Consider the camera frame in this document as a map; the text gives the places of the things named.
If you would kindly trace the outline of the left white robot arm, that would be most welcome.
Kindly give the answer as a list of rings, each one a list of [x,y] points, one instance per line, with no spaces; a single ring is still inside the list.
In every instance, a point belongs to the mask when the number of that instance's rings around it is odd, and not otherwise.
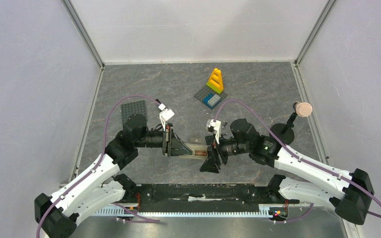
[[[171,123],[162,121],[161,128],[148,129],[146,117],[133,114],[87,169],[51,195],[41,193],[35,198],[38,230],[51,238],[68,238],[77,225],[106,205],[133,201],[136,190],[129,184],[114,181],[107,187],[97,186],[133,161],[139,148],[160,148],[168,157],[193,154],[176,136]]]

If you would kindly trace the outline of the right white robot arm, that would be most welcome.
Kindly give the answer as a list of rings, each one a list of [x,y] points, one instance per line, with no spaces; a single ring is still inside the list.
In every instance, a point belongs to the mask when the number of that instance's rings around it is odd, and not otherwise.
[[[282,199],[311,202],[334,208],[342,219],[363,225],[370,214],[374,189],[369,174],[361,169],[353,172],[323,164],[305,156],[288,145],[281,145],[271,134],[261,135],[246,119],[237,119],[230,125],[232,137],[221,136],[221,122],[210,119],[206,128],[212,133],[206,137],[207,159],[201,172],[219,173],[230,156],[248,154],[257,164],[287,171],[304,179],[295,181],[285,176],[274,176],[267,188],[272,202]]]

